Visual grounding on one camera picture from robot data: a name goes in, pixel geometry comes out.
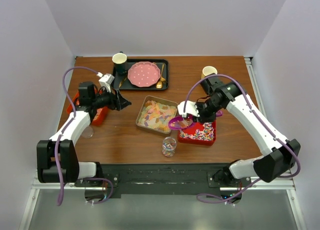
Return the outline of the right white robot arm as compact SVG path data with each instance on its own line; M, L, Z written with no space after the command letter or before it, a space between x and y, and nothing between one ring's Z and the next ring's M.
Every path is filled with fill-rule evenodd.
M230 187L244 177L258 177L270 183L275 178L285 178L284 173L293 166L297 169L291 178L301 171L298 155L301 149L296 139L289 140L281 134L252 102L244 88L233 78L229 83L221 81L222 75L212 74L197 82L207 94L206 101L192 103L198 122L212 121L221 109L233 115L251 135L261 156L236 160L224 168L220 179Z

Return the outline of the silver tin of gummies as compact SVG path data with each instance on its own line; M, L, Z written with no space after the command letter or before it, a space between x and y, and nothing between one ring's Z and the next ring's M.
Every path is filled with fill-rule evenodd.
M166 99L147 96L136 118L136 125L146 131L168 136L169 121L177 115L178 104Z

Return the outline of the purple plastic scoop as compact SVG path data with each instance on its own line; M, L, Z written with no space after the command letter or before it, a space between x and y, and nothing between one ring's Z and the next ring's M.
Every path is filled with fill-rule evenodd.
M222 111L218 111L209 117L196 117L193 115L188 115L187 117L176 116L172 118L169 123L168 127L171 130L183 130L193 127L196 123L207 123L207 122L214 122L217 117L221 117L223 115Z

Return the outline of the orange candy box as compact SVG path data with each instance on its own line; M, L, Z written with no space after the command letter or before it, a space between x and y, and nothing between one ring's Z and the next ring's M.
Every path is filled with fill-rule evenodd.
M73 102L75 101L75 103L76 103L75 105L79 104L78 97L79 97L79 92L77 92L76 95L73 97ZM108 114L108 110L109 109L107 107L98 109L97 114L95 115L91 124L93 126L100 126L103 123L104 119L106 118L106 116ZM71 104L69 104L69 106L67 107L66 112L68 115L71 112L73 112L73 108L72 108Z

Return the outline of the red box of lollipops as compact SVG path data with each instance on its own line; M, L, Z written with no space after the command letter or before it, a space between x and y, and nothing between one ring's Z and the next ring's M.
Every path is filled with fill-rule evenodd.
M181 143L212 146L216 141L216 122L195 123L191 128L179 130L177 139Z

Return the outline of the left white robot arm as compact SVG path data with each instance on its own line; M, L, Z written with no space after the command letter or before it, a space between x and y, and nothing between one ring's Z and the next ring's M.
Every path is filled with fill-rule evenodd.
M75 145L85 128L94 120L97 111L106 107L120 111L132 103L123 98L119 90L108 92L102 88L97 92L93 82L82 82L78 86L78 105L67 121L48 140L36 146L37 177L41 183L74 183L86 179L92 186L99 186L104 175L98 171L97 162L79 162Z

